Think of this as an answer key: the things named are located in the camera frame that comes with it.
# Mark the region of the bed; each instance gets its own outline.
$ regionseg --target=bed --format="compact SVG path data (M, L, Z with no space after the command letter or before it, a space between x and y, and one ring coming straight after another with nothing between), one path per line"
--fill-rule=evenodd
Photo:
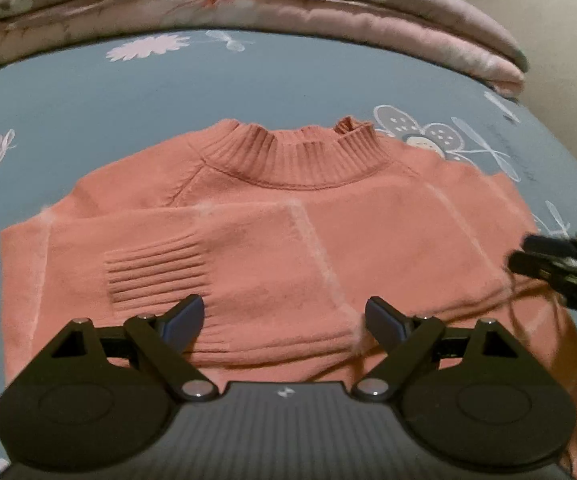
M427 60L241 27L168 28L21 58L0 68L0 231L89 171L222 118L293 128L351 114L444 158L504 171L544 234L577 233L573 157L522 105ZM406 129L428 124L456 136L415 140Z

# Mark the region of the gray ribbed panel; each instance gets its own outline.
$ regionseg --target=gray ribbed panel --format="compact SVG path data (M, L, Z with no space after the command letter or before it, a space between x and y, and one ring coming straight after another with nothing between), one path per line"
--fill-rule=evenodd
M278 391L289 386L289 397ZM351 399L337 383L233 384L187 404L153 447L88 474L14 465L2 480L565 480L557 466L491 475L442 463L402 430L391 410Z

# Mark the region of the pink blanket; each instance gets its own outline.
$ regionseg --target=pink blanket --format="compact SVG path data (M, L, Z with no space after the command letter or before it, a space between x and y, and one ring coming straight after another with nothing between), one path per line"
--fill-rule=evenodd
M404 52L512 96L526 59L462 0L0 0L0 64L117 34L219 26L313 34Z

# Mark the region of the folded sweater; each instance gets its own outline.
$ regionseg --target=folded sweater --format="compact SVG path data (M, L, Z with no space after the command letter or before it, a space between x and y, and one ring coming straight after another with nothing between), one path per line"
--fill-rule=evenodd
M224 120L96 170L2 232L10 381L70 319L160 314L190 293L206 321L189 355L229 380L342 380L383 358L363 308L472 326L499 319L577 405L577 331L505 256L535 231L503 174L376 133L269 131ZM577 475L577 428L570 448Z

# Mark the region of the turtleneck collar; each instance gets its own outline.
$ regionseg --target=turtleneck collar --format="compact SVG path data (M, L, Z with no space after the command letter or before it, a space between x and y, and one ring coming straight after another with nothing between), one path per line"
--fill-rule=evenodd
M390 158L370 122L270 131L223 120L194 136L207 164L252 184L283 189L343 186L382 170Z

